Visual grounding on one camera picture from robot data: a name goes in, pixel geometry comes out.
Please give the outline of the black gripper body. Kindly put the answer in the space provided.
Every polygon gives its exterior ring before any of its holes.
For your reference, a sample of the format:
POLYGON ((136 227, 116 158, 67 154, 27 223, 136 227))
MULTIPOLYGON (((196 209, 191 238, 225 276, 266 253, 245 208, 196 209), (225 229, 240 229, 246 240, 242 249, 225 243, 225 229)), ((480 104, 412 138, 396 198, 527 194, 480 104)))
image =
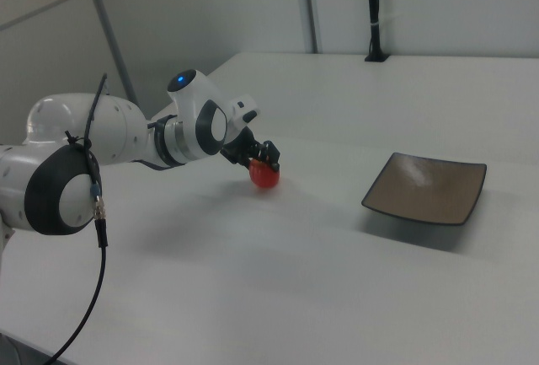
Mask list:
POLYGON ((251 129, 246 126, 233 141, 222 147, 220 155, 231 164, 238 164, 240 158, 252 158, 261 162, 261 147, 262 144, 255 139, 251 129))

